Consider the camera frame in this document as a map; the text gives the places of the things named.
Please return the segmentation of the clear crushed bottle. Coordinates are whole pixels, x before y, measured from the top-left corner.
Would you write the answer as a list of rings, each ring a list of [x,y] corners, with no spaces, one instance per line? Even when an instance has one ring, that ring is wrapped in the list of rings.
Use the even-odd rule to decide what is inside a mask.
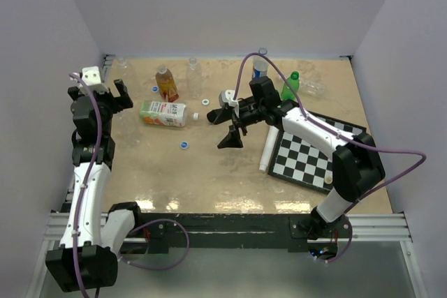
[[[138,129],[138,120],[133,110],[123,110],[117,115],[116,133],[119,141],[128,147],[141,143],[142,135]]]

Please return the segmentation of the gold label drink bottle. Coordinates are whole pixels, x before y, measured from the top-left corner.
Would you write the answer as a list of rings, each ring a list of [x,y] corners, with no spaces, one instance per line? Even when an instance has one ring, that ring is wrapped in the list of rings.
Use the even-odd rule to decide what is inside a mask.
[[[159,93],[164,101],[173,103],[179,98],[173,74],[165,64],[161,64],[157,68],[155,78]]]

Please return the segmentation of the clear plastic bottle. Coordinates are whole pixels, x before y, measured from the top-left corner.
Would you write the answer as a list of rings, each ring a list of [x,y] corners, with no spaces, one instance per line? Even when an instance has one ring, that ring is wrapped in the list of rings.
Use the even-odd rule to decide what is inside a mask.
[[[202,94],[202,68],[197,58],[190,57],[186,70],[186,84],[192,98],[199,98]]]

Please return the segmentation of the green tea label bottle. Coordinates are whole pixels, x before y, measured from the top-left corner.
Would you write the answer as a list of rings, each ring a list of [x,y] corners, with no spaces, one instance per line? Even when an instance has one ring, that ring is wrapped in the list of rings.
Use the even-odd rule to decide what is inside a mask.
[[[188,123],[197,122],[200,115],[188,111],[184,103],[144,100],[140,104],[138,116],[147,125],[183,128]]]

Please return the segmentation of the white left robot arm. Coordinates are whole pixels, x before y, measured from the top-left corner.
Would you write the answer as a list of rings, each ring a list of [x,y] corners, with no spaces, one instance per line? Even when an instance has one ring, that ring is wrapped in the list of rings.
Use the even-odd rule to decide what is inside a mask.
[[[49,251],[45,265],[63,292],[86,292],[110,287],[117,280],[118,257],[125,238],[145,228],[136,202],[113,205],[101,215],[103,193],[112,171],[115,141],[111,136],[115,114],[133,107],[122,80],[113,96],[102,82],[81,76],[68,89],[75,130],[72,134],[73,199],[59,247]]]

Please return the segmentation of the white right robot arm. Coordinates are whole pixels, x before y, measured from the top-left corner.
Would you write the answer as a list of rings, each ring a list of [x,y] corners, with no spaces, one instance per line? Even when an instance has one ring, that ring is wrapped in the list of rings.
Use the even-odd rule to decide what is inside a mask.
[[[300,228],[310,239],[327,237],[346,210],[385,177],[372,136],[354,135],[315,119],[294,100],[282,100],[268,77],[255,78],[249,86],[252,95],[240,100],[233,99],[233,90],[221,92],[220,107],[207,113],[211,124],[232,122],[218,148],[241,148],[247,126],[261,121],[316,147],[332,162],[332,190]]]

